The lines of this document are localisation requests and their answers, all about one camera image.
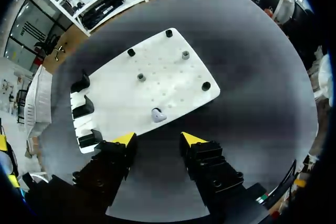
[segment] wooden floor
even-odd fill
[[[63,46],[63,49],[65,50],[65,53],[59,52],[58,53],[58,59],[59,61],[56,61],[56,51],[54,50],[52,54],[48,55],[44,62],[43,66],[46,68],[46,70],[49,73],[54,73],[55,70],[65,61],[65,59],[70,56],[78,46],[83,43],[88,36],[86,36],[76,25],[72,25],[59,39],[59,42],[56,46],[58,48],[59,46]]]

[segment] screw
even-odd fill
[[[243,175],[244,175],[243,173],[241,173],[241,172],[237,172],[237,177],[238,177],[238,178],[243,178]]]
[[[184,52],[182,53],[182,59],[187,60],[187,59],[189,59],[189,57],[190,57],[190,55],[189,55],[189,52],[188,52],[188,51],[184,51]]]
[[[80,177],[79,172],[74,172],[72,175],[75,179],[78,179]]]
[[[212,181],[212,184],[213,184],[214,187],[220,187],[222,185],[222,183],[218,180]]]
[[[166,36],[167,36],[168,38],[172,37],[172,36],[173,36],[173,32],[172,32],[171,30],[167,30],[167,31],[166,31]]]
[[[132,48],[131,48],[131,49],[128,49],[127,53],[128,53],[128,55],[131,56],[131,57],[133,57],[133,56],[135,55],[135,52],[134,52],[134,50],[133,50]]]
[[[101,180],[97,180],[96,185],[99,186],[99,187],[102,187],[104,185],[104,183]]]

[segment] white board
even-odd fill
[[[71,108],[85,103],[86,95],[95,111],[74,120],[76,136],[101,132],[111,141],[130,132],[141,135],[167,124],[203,106],[220,94],[219,86],[197,53],[174,28],[172,37],[165,31],[135,45],[133,57],[127,51],[118,55],[90,75],[90,87],[71,94]],[[188,60],[182,52],[188,51]],[[140,82],[138,74],[146,80]],[[204,91],[202,85],[211,87]],[[154,123],[151,111],[159,108],[167,119]],[[80,148],[92,152],[95,145]]]

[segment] gray table surface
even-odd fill
[[[71,118],[70,86],[81,70],[91,74],[171,27],[195,49],[221,93],[139,136],[135,164],[107,211],[114,217],[177,221],[208,214],[179,156],[182,131],[219,142],[230,164],[244,173],[246,187],[260,182],[269,191],[294,159],[303,161],[316,135],[317,111],[305,68],[284,33],[257,5],[250,0],[153,0],[106,24],[54,74],[53,121],[40,136],[48,174],[71,182],[72,172],[91,157],[81,154]]]

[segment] yellow object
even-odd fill
[[[298,187],[305,187],[307,182],[305,180],[297,178],[296,180],[294,180],[294,184],[296,184]]]
[[[121,144],[125,144],[126,147],[128,145],[128,143],[131,141],[132,137],[135,135],[134,132],[132,133],[128,133],[124,136],[121,136],[119,138],[116,138],[115,140],[111,141],[112,143],[121,143]]]
[[[12,183],[12,185],[15,188],[19,188],[20,187],[19,182],[17,181],[17,178],[15,177],[15,175],[9,175],[8,179],[9,179],[9,181]]]
[[[0,151],[7,152],[7,141],[4,135],[0,135]]]
[[[200,139],[200,138],[198,138],[198,137],[196,137],[196,136],[190,135],[190,134],[188,134],[188,133],[186,133],[186,132],[182,132],[181,134],[184,136],[184,138],[185,138],[186,141],[188,142],[189,147],[191,147],[192,144],[196,144],[196,143],[207,143],[207,142],[208,142],[208,141],[205,141],[205,140],[203,140],[203,139]]]

